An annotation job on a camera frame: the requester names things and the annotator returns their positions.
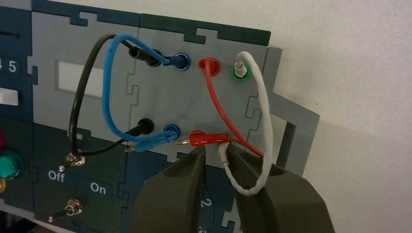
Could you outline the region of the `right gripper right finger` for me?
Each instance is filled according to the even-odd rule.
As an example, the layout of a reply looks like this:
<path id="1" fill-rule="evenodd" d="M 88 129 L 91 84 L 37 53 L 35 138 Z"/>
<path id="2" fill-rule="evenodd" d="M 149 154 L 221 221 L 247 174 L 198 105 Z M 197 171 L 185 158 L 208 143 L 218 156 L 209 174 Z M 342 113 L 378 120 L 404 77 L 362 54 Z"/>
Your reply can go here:
<path id="1" fill-rule="evenodd" d="M 327 206 L 305 178 L 235 145 L 226 161 L 238 185 L 235 198 L 244 233 L 333 233 Z"/>

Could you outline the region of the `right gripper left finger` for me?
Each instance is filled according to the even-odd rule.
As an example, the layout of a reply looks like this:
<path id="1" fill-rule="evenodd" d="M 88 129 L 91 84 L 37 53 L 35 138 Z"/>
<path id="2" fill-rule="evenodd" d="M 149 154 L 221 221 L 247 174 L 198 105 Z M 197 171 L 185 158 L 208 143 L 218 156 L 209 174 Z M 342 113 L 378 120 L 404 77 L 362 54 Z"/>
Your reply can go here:
<path id="1" fill-rule="evenodd" d="M 199 146 L 149 178 L 132 208 L 130 233 L 195 233 L 205 185 L 206 149 Z"/>

